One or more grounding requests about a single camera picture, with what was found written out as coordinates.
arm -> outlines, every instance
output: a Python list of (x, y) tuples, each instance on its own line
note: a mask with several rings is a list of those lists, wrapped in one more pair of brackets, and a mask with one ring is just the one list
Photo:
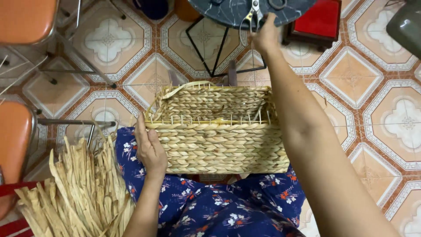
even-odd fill
[(138, 159), (146, 168), (145, 182), (136, 208), (123, 237), (155, 237), (158, 231), (159, 194), (168, 165), (167, 154), (155, 130), (146, 132), (143, 114), (138, 115), (135, 130), (139, 144)]
[(325, 112), (285, 61), (275, 17), (270, 13), (252, 37), (267, 62), (285, 150), (320, 235), (398, 237), (357, 177)]

hand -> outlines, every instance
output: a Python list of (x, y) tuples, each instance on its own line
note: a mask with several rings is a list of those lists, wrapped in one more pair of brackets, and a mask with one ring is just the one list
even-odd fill
[(137, 157), (146, 168), (146, 176), (150, 179), (164, 179), (168, 167), (168, 157), (158, 139), (157, 132), (152, 129), (146, 132), (145, 118), (139, 113), (134, 135), (138, 143)]
[(260, 31), (258, 33), (251, 33), (253, 44), (263, 57), (269, 52), (274, 51), (274, 49), (280, 48), (278, 42), (280, 32), (274, 24), (275, 18), (276, 15), (273, 12), (269, 12), (266, 22)]

bundle of dried strips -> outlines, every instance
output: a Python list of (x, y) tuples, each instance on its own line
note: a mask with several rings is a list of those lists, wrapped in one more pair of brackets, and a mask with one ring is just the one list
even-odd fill
[(17, 189), (18, 208), (36, 237), (122, 236), (135, 204), (116, 169), (113, 138), (102, 135), (102, 148), (95, 154), (82, 138), (70, 145), (54, 162), (53, 178), (37, 187)]

woman's left hand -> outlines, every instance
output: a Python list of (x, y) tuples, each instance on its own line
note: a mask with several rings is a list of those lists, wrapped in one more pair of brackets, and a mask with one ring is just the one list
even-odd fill
[(145, 119), (139, 113), (134, 135), (138, 143), (137, 157), (146, 168), (146, 176), (151, 179), (164, 179), (168, 167), (168, 157), (158, 139), (157, 132), (146, 131)]

scissors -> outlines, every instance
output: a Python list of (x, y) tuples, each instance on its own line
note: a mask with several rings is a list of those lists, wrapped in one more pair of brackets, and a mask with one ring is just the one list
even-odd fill
[[(241, 27), (242, 27), (242, 24), (245, 22), (245, 21), (248, 21), (249, 22), (249, 25), (250, 25), (250, 32), (253, 32), (252, 31), (252, 23), (253, 23), (253, 16), (254, 15), (256, 15), (256, 17), (257, 17), (257, 22), (256, 22), (256, 32), (257, 32), (257, 30), (259, 29), (259, 24), (260, 24), (260, 21), (263, 19), (263, 14), (262, 14), (262, 11), (260, 11), (260, 6), (259, 6), (259, 0), (251, 0), (251, 9), (250, 9), (250, 12), (247, 14), (247, 16), (246, 17), (244, 17), (244, 19), (241, 21), (241, 24), (240, 24), (240, 29), (239, 30), (241, 30)], [(242, 38), (240, 37), (240, 41), (241, 41), (241, 44), (244, 46), (244, 47), (246, 47), (246, 45), (244, 44), (244, 42), (242, 41)]]

